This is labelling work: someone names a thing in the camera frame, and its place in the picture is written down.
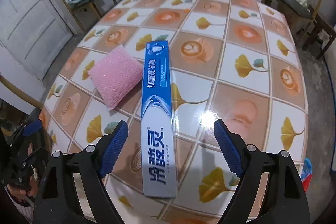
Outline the blue plastic food bag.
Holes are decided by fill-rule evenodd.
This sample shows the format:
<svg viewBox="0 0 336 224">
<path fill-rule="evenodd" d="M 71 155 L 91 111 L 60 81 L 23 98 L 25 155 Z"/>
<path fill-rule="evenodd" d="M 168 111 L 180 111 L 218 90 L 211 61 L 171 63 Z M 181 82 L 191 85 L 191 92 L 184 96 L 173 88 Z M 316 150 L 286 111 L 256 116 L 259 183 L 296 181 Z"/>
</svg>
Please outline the blue plastic food bag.
<svg viewBox="0 0 336 224">
<path fill-rule="evenodd" d="M 313 166 L 311 161 L 306 157 L 303 164 L 301 173 L 301 182 L 305 192 L 307 192 L 311 179 L 313 177 Z"/>
</svg>

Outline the blue toothpaste box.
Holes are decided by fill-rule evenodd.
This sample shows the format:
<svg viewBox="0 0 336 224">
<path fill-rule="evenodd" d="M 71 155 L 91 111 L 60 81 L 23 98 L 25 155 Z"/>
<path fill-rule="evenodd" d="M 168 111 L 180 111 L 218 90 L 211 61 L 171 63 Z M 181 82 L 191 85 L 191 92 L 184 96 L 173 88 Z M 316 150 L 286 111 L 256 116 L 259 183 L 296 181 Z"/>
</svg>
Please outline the blue toothpaste box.
<svg viewBox="0 0 336 224">
<path fill-rule="evenodd" d="M 143 194 L 174 198 L 177 195 L 169 44 L 148 42 L 142 78 L 141 164 Z"/>
</svg>

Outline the pink scrub sponge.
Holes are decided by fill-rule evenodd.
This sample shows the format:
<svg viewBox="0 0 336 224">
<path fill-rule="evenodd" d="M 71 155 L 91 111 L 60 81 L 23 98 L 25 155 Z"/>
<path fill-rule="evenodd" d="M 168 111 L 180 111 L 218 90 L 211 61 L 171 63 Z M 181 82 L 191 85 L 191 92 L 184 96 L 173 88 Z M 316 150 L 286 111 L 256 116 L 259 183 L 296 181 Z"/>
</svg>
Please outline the pink scrub sponge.
<svg viewBox="0 0 336 224">
<path fill-rule="evenodd" d="M 89 76 L 110 110 L 142 80 L 143 65 L 119 45 L 89 71 Z"/>
</svg>

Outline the grey panel door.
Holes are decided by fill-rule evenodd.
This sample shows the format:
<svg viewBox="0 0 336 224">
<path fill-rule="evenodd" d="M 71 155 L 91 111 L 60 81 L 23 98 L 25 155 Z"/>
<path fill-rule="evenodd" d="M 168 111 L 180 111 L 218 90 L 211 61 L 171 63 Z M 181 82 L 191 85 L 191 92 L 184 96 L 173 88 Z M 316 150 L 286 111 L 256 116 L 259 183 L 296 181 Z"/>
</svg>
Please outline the grey panel door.
<svg viewBox="0 0 336 224">
<path fill-rule="evenodd" d="M 1 43 L 39 80 L 72 36 L 50 0 L 1 0 Z"/>
</svg>

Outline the wooden chair with items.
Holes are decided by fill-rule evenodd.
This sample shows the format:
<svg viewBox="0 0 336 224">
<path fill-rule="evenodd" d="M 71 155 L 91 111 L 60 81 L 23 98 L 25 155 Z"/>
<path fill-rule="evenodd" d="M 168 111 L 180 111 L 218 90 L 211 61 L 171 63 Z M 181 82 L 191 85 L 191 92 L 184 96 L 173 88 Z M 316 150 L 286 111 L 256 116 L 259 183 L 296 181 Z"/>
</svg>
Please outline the wooden chair with items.
<svg viewBox="0 0 336 224">
<path fill-rule="evenodd" d="M 270 5 L 273 0 L 262 0 L 264 5 Z M 304 7 L 297 0 L 275 0 L 281 6 L 281 12 L 285 15 L 291 32 L 298 34 L 303 41 L 303 50 L 307 50 L 317 39 L 321 31 L 325 31 L 329 35 L 329 41 L 321 48 L 316 59 L 321 59 L 332 45 L 335 39 L 335 28 L 319 13 L 322 0 L 318 0 L 313 7 L 307 5 Z"/>
</svg>

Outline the wooden chair by wall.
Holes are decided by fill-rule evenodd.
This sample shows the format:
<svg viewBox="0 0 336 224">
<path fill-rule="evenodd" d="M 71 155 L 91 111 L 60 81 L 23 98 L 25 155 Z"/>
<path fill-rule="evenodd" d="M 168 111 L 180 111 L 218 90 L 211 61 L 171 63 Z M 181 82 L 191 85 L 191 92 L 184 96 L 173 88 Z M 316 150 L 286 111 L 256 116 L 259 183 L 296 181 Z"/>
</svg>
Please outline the wooden chair by wall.
<svg viewBox="0 0 336 224">
<path fill-rule="evenodd" d="M 33 105 L 35 108 L 38 108 L 38 109 L 43 108 L 43 104 L 41 102 L 37 101 L 33 97 L 31 97 L 28 94 L 26 94 L 25 92 L 23 92 L 21 89 L 14 86 L 10 81 L 5 79 L 5 77 L 3 77 L 2 75 L 0 75 L 0 80 L 1 80 L 1 84 L 3 84 L 6 88 L 9 89 L 9 91 L 14 93 L 20 99 L 24 100 L 28 104 Z"/>
</svg>

